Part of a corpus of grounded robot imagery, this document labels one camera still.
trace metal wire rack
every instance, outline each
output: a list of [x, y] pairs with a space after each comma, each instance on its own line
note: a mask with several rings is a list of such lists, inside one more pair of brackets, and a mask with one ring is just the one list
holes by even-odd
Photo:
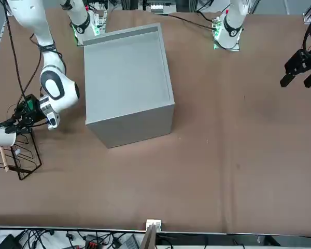
[[5, 156], [9, 163], [4, 166], [0, 163], [0, 169], [8, 168], [17, 172], [19, 180], [24, 180], [34, 173], [43, 163], [35, 143], [33, 131], [27, 134], [19, 134], [13, 146], [4, 148]]

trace black cable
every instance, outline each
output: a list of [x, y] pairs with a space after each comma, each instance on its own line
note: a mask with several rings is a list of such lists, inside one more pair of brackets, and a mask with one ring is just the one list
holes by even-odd
[[245, 246], [244, 246], [244, 244], [238, 244], [238, 242], [235, 240], [235, 239], [233, 239], [233, 242], [234, 242], [234, 244], [235, 245], [239, 245], [239, 246], [242, 246], [243, 247], [243, 249], [245, 249]]
[[43, 241], [41, 240], [41, 236], [39, 236], [40, 232], [38, 233], [38, 231], [32, 231], [32, 233], [36, 237], [35, 242], [37, 243], [39, 241], [43, 249], [46, 249], [46, 247], [43, 244]]
[[69, 243], [70, 243], [70, 245], [71, 245], [72, 249], [74, 249], [74, 246], [73, 246], [73, 244], [72, 244], [72, 241], [70, 240], [70, 238], [69, 238], [69, 237], [68, 237], [68, 240], [69, 240]]
[[4, 12], [5, 12], [5, 17], [6, 17], [6, 22], [7, 22], [7, 29], [8, 29], [8, 33], [9, 33], [10, 45], [11, 45], [12, 53], [13, 53], [13, 56], [14, 56], [14, 62], [15, 62], [15, 69], [16, 69], [17, 81], [18, 81], [18, 83], [19, 83], [22, 96], [23, 96], [23, 98], [24, 98], [24, 100], [25, 100], [25, 102], [26, 102], [26, 97], [25, 97], [25, 94], [24, 94], [24, 92], [23, 92], [23, 87], [22, 87], [22, 83], [21, 83], [20, 72], [19, 72], [19, 66], [18, 66], [18, 62], [17, 62], [17, 57], [16, 57], [16, 52], [15, 52], [14, 42], [13, 42], [13, 40], [12, 40], [12, 34], [11, 34], [11, 29], [10, 29], [10, 23], [9, 23], [9, 19], [8, 19], [8, 15], [7, 15], [6, 0], [3, 0], [2, 5], [4, 6]]
[[112, 244], [111, 244], [108, 248], [113, 247], [114, 249], [116, 249], [117, 247], [114, 247], [114, 240], [119, 241], [119, 239], [120, 239], [122, 236], [124, 236], [125, 234], [126, 234], [126, 233], [124, 232], [123, 234], [121, 234], [121, 235], [120, 235], [120, 236], [118, 236], [117, 238], [116, 238], [116, 237], [114, 237], [114, 234], [112, 234], [113, 241], [112, 241]]
[[[29, 79], [29, 81], [27, 82], [27, 84], [26, 84], [26, 86], [25, 86], [25, 88], [24, 88], [24, 90], [23, 90], [23, 93], [24, 93], [24, 94], [25, 94], [27, 88], [29, 87], [31, 81], [32, 81], [33, 78], [35, 77], [35, 75], [36, 75], [36, 73], [37, 73], [37, 71], [38, 71], [38, 68], [39, 68], [39, 66], [40, 66], [40, 62], [41, 62], [41, 51], [39, 51], [39, 60], [38, 60], [36, 69], [34, 70], [34, 72], [33, 72], [32, 76], [31, 76], [31, 78]], [[22, 97], [23, 97], [23, 96], [21, 95], [20, 98], [19, 98], [19, 100], [18, 100], [18, 102], [17, 102], [17, 105], [19, 105], [19, 103], [20, 103]]]
[[207, 248], [207, 245], [208, 245], [208, 236], [206, 235], [206, 236], [205, 236], [205, 246], [204, 246], [204, 249]]
[[99, 245], [98, 232], [95, 232], [95, 236], [97, 237], [97, 245]]
[[211, 19], [208, 19], [203, 13], [201, 13], [199, 10], [198, 11], [196, 11], [197, 13], [199, 13], [199, 14], [201, 14], [202, 15], [202, 17], [206, 20], [206, 21], [209, 21], [209, 22], [212, 22], [212, 20]]
[[197, 26], [199, 26], [199, 27], [203, 27], [203, 28], [205, 28], [205, 29], [208, 29], [208, 30], [216, 30], [214, 27], [208, 27], [208, 26], [205, 26], [205, 25], [202, 25], [202, 24], [199, 24], [199, 23], [195, 23], [195, 22], [192, 22], [192, 21], [189, 21], [189, 20], [187, 20], [187, 19], [184, 19], [184, 18], [182, 18], [182, 17], [178, 17], [178, 16], [172, 16], [172, 15], [168, 15], [169, 17], [174, 17], [174, 18], [177, 18], [177, 19], [180, 19], [180, 20], [182, 20], [182, 21], [186, 21], [186, 22], [189, 22], [189, 23], [192, 23], [192, 24], [195, 24], [195, 25], [197, 25]]
[[168, 239], [165, 239], [165, 238], [161, 237], [160, 235], [158, 235], [158, 237], [160, 238], [160, 240], [166, 241], [171, 246], [171, 249], [174, 248], [172, 243]]
[[226, 7], [225, 9], [222, 10], [221, 13], [223, 13], [229, 6], [230, 6], [230, 4], [228, 4], [227, 7]]
[[27, 243], [28, 244], [28, 246], [29, 246], [29, 249], [31, 249], [31, 246], [30, 246], [30, 238], [31, 238], [31, 231], [29, 232], [29, 234], [27, 235], [27, 241], [25, 242], [25, 244]]
[[[26, 242], [23, 244], [23, 246], [22, 246], [22, 249], [24, 249], [24, 247], [26, 246], [26, 244], [29, 244], [29, 248], [31, 248], [30, 247], [30, 239], [34, 236], [34, 235], [31, 235], [30, 236], [30, 233], [31, 233], [31, 231], [32, 230], [29, 230], [30, 232], [29, 232], [29, 234], [28, 234], [28, 239], [26, 240]], [[47, 233], [48, 232], [48, 230], [44, 230], [43, 232], [41, 232], [41, 236], [44, 234], [44, 233]]]
[[52, 45], [49, 45], [49, 46], [41, 46], [41, 45], [39, 45], [37, 42], [35, 42], [35, 41], [32, 40], [33, 36], [34, 36], [34, 34], [32, 34], [32, 36], [30, 37], [30, 41], [31, 41], [34, 45], [36, 45], [36, 46], [38, 47], [38, 49], [39, 49], [39, 51], [40, 51], [41, 53], [53, 52], [53, 53], [56, 53], [56, 54], [59, 56], [59, 58], [60, 58], [60, 60], [61, 60], [61, 62], [62, 62], [62, 64], [63, 64], [63, 66], [64, 66], [64, 75], [66, 75], [66, 73], [67, 73], [67, 66], [66, 66], [66, 63], [63, 61], [63, 55], [62, 55], [60, 52], [58, 52], [57, 49], [56, 49], [55, 41], [53, 40], [53, 44], [52, 44]]
[[80, 237], [83, 239], [83, 240], [86, 240], [86, 237], [85, 236], [82, 236], [81, 233], [79, 231], [77, 231], [78, 235], [80, 235]]
[[198, 11], [200, 11], [201, 9], [203, 9], [207, 4], [209, 4], [209, 3], [213, 3], [214, 2], [214, 0], [208, 0], [202, 7], [200, 7], [198, 10], [197, 10], [197, 12]]
[[33, 125], [33, 126], [28, 126], [28, 127], [39, 127], [39, 126], [44, 126], [44, 125], [47, 125], [48, 124], [48, 122], [46, 121], [46, 122], [44, 122], [44, 123], [40, 123], [40, 124], [35, 124], [35, 125]]
[[308, 36], [310, 35], [310, 32], [311, 32], [311, 23], [310, 23], [310, 25], [307, 27], [307, 30], [306, 30], [306, 32], [305, 32], [305, 34], [304, 34], [303, 44], [302, 44], [303, 53], [304, 53], [307, 57], [309, 57], [309, 58], [311, 58], [311, 53], [309, 53], [309, 52], [307, 51], [307, 49], [306, 49], [306, 41], [307, 41]]

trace open box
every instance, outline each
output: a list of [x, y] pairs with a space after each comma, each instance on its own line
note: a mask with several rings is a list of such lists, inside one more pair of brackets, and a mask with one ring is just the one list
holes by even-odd
[[108, 147], [170, 133], [174, 97], [160, 24], [84, 41], [86, 125]]

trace brown table surface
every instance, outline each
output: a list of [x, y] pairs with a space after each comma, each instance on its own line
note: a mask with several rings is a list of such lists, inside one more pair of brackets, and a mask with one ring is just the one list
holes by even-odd
[[[176, 14], [209, 24], [194, 13]], [[0, 225], [311, 235], [311, 89], [282, 89], [300, 48], [301, 16], [248, 16], [241, 52], [213, 50], [211, 33], [142, 11], [114, 11], [107, 31], [160, 22], [175, 98], [170, 135], [107, 149], [85, 127], [83, 48], [69, 19], [47, 12], [81, 99], [54, 131], [38, 128], [44, 165], [24, 181], [0, 171]], [[11, 21], [25, 84], [38, 60], [30, 32]], [[99, 77], [106, 80], [101, 70]], [[28, 93], [39, 94], [39, 72]], [[0, 120], [20, 91], [5, 32]]]

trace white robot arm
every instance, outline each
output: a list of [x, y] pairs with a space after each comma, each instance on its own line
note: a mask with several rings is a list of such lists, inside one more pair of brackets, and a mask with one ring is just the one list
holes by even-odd
[[[73, 25], [77, 29], [87, 31], [90, 16], [85, 10], [82, 0], [62, 0], [60, 3], [68, 11]], [[56, 128], [60, 122], [59, 112], [78, 101], [78, 87], [65, 75], [65, 64], [56, 50], [42, 0], [8, 0], [8, 5], [16, 20], [23, 27], [30, 29], [37, 38], [44, 57], [40, 84], [47, 93], [47, 96], [40, 99], [40, 107], [49, 121], [48, 128]]]
[[[7, 146], [16, 134], [30, 129], [33, 124], [47, 119], [48, 129], [58, 127], [59, 113], [74, 105], [79, 99], [77, 84], [66, 77], [66, 66], [62, 55], [57, 51], [52, 38], [43, 6], [43, 0], [4, 0], [10, 11], [25, 28], [30, 29], [38, 41], [43, 54], [44, 65], [40, 74], [40, 84], [46, 94], [39, 100], [32, 94], [27, 103], [20, 103], [12, 117], [0, 123], [0, 145]], [[68, 12], [77, 38], [82, 44], [84, 39], [95, 36], [95, 18], [92, 11], [87, 12], [82, 0], [59, 0], [62, 8]]]
[[248, 9], [247, 0], [231, 0], [228, 13], [221, 15], [221, 27], [215, 37], [222, 48], [231, 49], [236, 45]]

